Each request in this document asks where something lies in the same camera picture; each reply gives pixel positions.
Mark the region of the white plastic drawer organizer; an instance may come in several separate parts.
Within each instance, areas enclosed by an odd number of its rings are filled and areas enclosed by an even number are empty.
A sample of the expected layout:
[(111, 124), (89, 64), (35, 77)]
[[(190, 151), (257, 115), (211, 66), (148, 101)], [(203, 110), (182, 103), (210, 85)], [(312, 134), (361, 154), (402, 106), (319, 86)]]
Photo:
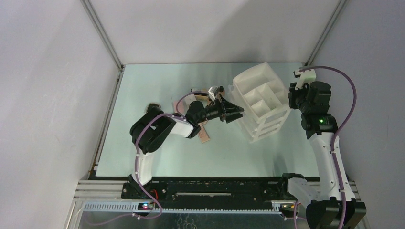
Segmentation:
[(230, 100), (244, 109), (236, 122), (249, 143), (280, 131), (291, 111), (287, 94), (268, 63), (253, 66), (233, 79)]

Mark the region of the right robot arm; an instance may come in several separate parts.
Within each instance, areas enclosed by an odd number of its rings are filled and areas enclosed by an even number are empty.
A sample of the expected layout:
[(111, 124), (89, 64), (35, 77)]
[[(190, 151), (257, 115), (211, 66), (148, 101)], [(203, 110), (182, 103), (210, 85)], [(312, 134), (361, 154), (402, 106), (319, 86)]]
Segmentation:
[(330, 97), (327, 83), (290, 84), (289, 106), (301, 111), (301, 126), (316, 158), (320, 190), (304, 178), (292, 177), (279, 184), (277, 191), (283, 199), (297, 199), (306, 210), (311, 229), (353, 229), (366, 215), (366, 206), (356, 200), (345, 176), (336, 136), (338, 125), (328, 112)]

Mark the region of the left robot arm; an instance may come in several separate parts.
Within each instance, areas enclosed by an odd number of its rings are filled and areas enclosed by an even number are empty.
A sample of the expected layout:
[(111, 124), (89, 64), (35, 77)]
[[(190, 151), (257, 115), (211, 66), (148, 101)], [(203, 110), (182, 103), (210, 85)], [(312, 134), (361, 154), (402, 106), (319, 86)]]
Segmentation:
[(151, 192), (148, 182), (152, 179), (153, 152), (157, 151), (170, 135), (191, 139), (201, 131), (200, 124), (213, 119), (230, 123), (243, 117), (244, 108), (227, 101), (221, 95), (204, 105), (192, 101), (182, 116), (165, 113), (159, 107), (152, 107), (130, 128), (129, 134), (136, 149), (133, 179), (136, 183), (132, 192), (138, 198), (147, 198)]

